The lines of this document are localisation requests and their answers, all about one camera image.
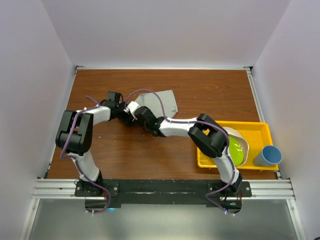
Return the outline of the grey cloth napkin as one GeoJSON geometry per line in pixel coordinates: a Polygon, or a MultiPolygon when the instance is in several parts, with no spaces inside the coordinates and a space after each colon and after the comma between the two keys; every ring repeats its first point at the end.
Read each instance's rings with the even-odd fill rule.
{"type": "MultiPolygon", "coordinates": [[[[164,109],[165,116],[173,118],[178,113],[178,105],[174,92],[172,90],[157,91],[156,94],[159,96],[162,106],[164,109]]],[[[141,93],[134,100],[140,106],[148,107],[156,117],[163,117],[163,110],[158,97],[154,93],[141,93]]]]}

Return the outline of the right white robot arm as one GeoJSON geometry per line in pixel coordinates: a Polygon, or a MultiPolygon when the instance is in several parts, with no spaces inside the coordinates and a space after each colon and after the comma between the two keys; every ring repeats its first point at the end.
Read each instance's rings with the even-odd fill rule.
{"type": "Polygon", "coordinates": [[[191,119],[156,117],[145,106],[130,113],[141,127],[155,137],[189,137],[204,155],[213,159],[223,183],[223,192],[233,197],[241,190],[243,177],[230,155],[229,135],[207,114],[202,113],[191,119]]]}

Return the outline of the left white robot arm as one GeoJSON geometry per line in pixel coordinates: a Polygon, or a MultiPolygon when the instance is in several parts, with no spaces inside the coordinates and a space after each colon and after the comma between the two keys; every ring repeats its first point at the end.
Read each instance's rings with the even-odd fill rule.
{"type": "Polygon", "coordinates": [[[105,100],[94,102],[93,107],[64,111],[55,144],[61,148],[61,159],[71,158],[73,161],[79,173],[77,187],[91,196],[106,196],[102,173],[95,165],[90,152],[93,127],[113,119],[118,119],[125,125],[132,125],[134,118],[125,112],[124,97],[119,92],[109,91],[105,100]]]}

